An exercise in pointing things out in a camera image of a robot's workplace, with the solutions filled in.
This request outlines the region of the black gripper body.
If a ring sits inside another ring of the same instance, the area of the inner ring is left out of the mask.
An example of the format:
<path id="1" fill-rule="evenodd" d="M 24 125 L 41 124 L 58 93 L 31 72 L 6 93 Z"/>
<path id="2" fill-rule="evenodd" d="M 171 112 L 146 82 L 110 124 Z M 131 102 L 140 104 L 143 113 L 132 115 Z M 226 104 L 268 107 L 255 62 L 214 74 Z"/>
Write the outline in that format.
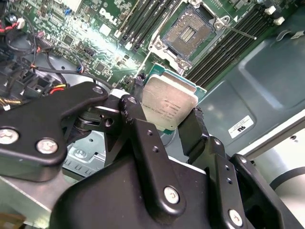
<path id="1" fill-rule="evenodd" d="M 221 219 L 208 207 L 208 177 L 199 169 L 171 159 L 186 198 L 186 210 L 171 229 L 221 229 Z M 50 218 L 52 229 L 165 229 L 144 204 L 134 159 L 105 167 L 67 189 Z"/>

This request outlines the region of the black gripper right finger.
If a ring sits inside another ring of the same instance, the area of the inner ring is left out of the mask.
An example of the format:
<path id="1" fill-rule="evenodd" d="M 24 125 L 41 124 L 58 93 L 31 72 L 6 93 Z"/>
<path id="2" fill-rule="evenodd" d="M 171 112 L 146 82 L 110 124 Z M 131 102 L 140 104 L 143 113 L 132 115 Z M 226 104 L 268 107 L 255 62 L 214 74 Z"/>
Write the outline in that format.
<path id="1" fill-rule="evenodd" d="M 299 229 L 300 222 L 254 165 L 239 154 L 228 156 L 209 135 L 200 107 L 178 126 L 188 164 L 206 172 L 208 214 L 214 229 Z"/>

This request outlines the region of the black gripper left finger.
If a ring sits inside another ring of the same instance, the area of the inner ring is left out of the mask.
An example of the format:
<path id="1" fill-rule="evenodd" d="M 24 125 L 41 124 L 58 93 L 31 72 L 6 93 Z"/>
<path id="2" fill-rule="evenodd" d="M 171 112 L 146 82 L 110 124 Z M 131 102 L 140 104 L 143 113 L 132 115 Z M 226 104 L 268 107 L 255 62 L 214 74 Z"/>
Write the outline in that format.
<path id="1" fill-rule="evenodd" d="M 68 136 L 86 111 L 102 116 L 106 134 L 102 169 L 134 160 L 146 209 L 154 218 L 177 218 L 186 199 L 155 125 L 149 123 L 134 96 L 109 95 L 84 82 L 0 114 L 0 173 L 32 182 L 55 178 L 68 154 Z"/>

